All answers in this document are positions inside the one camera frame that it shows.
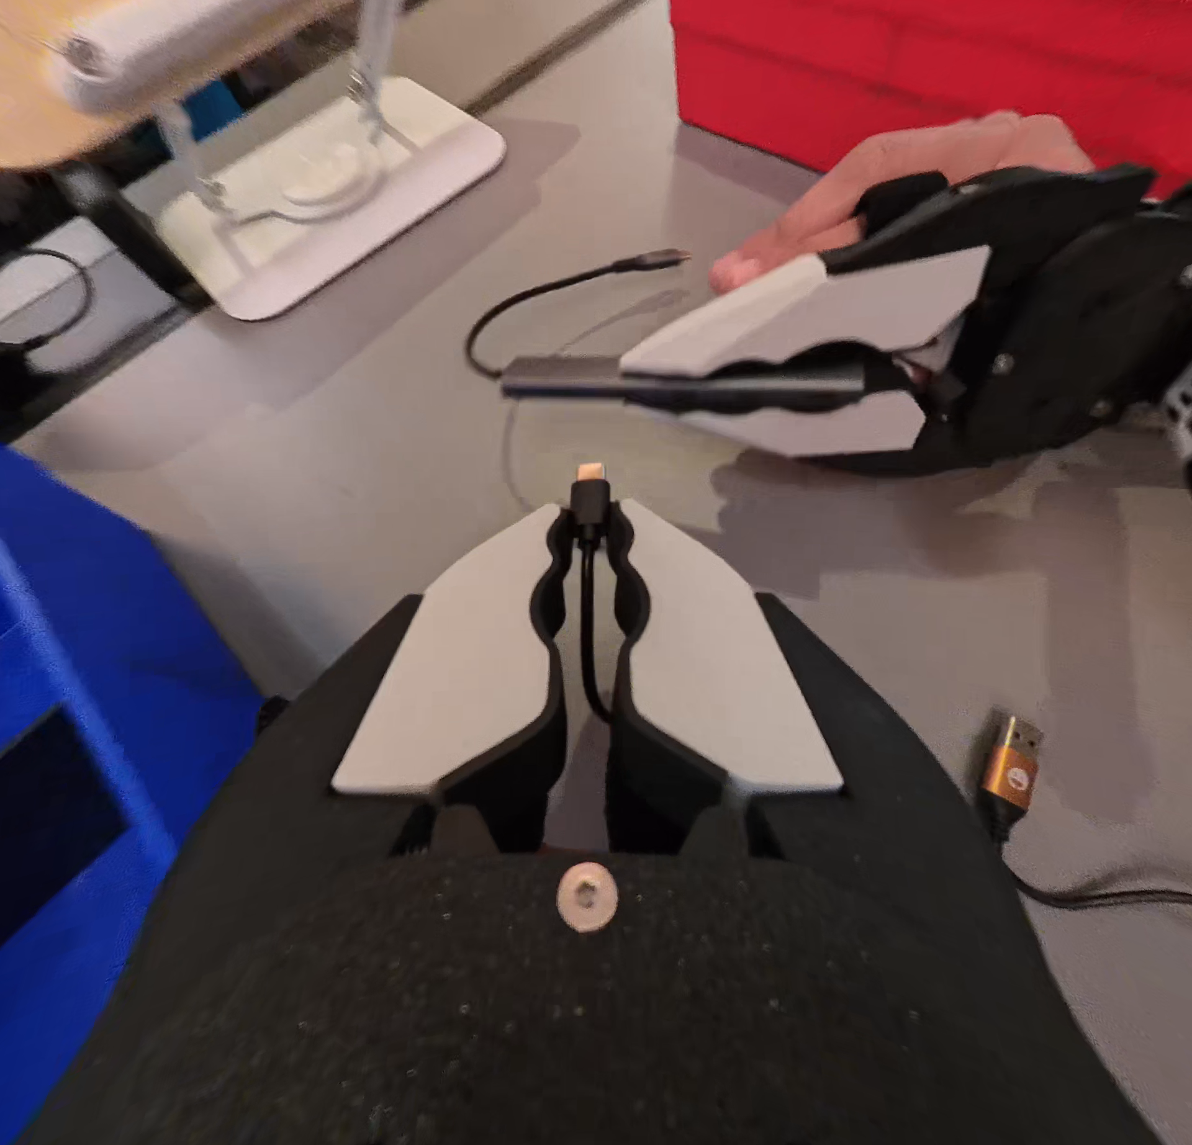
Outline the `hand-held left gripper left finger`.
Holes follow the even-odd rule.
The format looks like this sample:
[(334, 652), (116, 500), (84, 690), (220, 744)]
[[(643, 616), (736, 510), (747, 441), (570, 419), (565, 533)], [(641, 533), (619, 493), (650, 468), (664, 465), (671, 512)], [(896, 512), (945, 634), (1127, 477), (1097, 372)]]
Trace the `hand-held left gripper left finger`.
[(418, 596), (334, 774), (346, 799), (472, 807), (499, 851), (537, 851), (567, 757), (558, 631), (567, 512), (544, 504)]

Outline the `grey desk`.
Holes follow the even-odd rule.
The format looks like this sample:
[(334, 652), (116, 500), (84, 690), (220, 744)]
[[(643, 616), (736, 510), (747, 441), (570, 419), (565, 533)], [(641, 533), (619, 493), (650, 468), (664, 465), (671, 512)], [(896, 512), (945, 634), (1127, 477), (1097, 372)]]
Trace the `grey desk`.
[(992, 469), (858, 481), (616, 406), (502, 403), (460, 338), (499, 297), (651, 246), (672, 274), (526, 304), (482, 342), (611, 355), (706, 300), (706, 262), (810, 174), (677, 124), (667, 0), (430, 0), (397, 72), (505, 136), (499, 172), (279, 321), (185, 321), (19, 449), (163, 540), (265, 690), (603, 458), (776, 593), (954, 781), (996, 709), (1043, 735), (1011, 842), (1060, 886), (1188, 886), (1188, 498), (1156, 424)]

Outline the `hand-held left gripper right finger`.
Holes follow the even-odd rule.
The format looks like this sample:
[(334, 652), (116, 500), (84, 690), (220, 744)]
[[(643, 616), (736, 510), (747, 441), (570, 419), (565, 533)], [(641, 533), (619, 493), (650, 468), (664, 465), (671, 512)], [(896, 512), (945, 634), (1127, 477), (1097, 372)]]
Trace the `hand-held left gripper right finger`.
[(639, 500), (607, 523), (622, 634), (607, 741), (607, 846), (676, 855), (706, 810), (839, 799), (841, 769), (786, 660), (776, 603)]

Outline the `person's right hand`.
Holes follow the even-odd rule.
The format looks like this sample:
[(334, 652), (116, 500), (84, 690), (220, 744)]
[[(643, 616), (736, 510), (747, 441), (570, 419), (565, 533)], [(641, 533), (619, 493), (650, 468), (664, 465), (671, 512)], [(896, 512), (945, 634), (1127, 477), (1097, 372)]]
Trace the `person's right hand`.
[(947, 126), (874, 135), (849, 149), (773, 227), (719, 258), (710, 269), (710, 288), (731, 295), (797, 258), (861, 241), (863, 223), (854, 210), (877, 183), (917, 174), (964, 183), (1004, 169), (1087, 174), (1095, 164), (1057, 117), (998, 111)]

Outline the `white stand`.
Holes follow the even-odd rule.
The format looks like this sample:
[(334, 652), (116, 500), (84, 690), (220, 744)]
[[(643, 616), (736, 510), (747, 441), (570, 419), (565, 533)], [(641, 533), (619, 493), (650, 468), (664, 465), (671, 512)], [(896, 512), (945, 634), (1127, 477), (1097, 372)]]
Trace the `white stand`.
[(391, 76), (405, 0), (359, 0), (346, 92), (222, 172), (203, 165), (182, 81), (227, 72), (341, 0), (92, 4), (47, 42), (63, 103), (147, 114), (182, 191), (147, 227), (171, 274), (241, 322), (275, 321), (493, 177), (505, 140)]

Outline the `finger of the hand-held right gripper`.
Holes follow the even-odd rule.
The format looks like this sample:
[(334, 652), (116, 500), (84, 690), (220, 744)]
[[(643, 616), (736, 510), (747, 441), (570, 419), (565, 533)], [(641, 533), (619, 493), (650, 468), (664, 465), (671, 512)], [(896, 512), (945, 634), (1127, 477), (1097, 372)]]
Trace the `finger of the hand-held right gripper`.
[(742, 449), (765, 452), (781, 458), (836, 458), (863, 455), (912, 452), (926, 414), (912, 394), (870, 394), (856, 403), (832, 413), (757, 410), (747, 414), (667, 414), (643, 410), (671, 424), (725, 438)]
[(977, 300), (991, 246), (829, 275), (797, 258), (680, 316), (619, 360), (622, 379), (710, 379), (738, 363), (784, 365), (827, 345), (886, 355), (932, 345)]

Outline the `red plastic bin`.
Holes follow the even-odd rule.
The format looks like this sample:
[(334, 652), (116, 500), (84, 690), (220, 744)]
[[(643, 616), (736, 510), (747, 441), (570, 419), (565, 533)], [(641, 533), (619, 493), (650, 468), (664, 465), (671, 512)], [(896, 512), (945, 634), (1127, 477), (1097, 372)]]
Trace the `red plastic bin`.
[(1192, 172), (1192, 0), (667, 0), (677, 119), (810, 172), (873, 135), (1057, 117), (1095, 165)]

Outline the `light wooden board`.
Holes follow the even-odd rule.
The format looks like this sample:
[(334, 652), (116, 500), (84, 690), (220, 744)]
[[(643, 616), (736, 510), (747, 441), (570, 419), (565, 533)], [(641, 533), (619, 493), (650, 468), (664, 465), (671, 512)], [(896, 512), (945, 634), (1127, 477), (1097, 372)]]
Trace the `light wooden board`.
[(0, 0), (3, 172), (92, 152), (351, 0)]

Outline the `grey hub with cable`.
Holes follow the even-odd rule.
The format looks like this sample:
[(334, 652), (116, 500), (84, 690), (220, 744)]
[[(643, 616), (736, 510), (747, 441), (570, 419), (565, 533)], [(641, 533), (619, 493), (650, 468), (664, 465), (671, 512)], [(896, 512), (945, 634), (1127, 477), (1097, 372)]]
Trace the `grey hub with cable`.
[(858, 358), (827, 367), (731, 367), (710, 379), (625, 375), (616, 358), (518, 358), (505, 367), (490, 367), (477, 358), (478, 337), (518, 304), (607, 275), (672, 270), (685, 259), (689, 251), (683, 249), (651, 249), (511, 295), (469, 327), (463, 360), (473, 375), (494, 381), (505, 400), (619, 402), (672, 418), (742, 418), (760, 410), (825, 414), (866, 397), (863, 363)]

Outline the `blue plastic bin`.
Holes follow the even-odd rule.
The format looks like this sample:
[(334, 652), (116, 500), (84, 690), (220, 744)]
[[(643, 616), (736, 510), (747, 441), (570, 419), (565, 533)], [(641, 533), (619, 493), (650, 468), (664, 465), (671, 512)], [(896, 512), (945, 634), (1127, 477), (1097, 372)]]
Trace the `blue plastic bin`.
[(3, 1142), (92, 1034), (258, 709), (150, 534), (3, 449)]

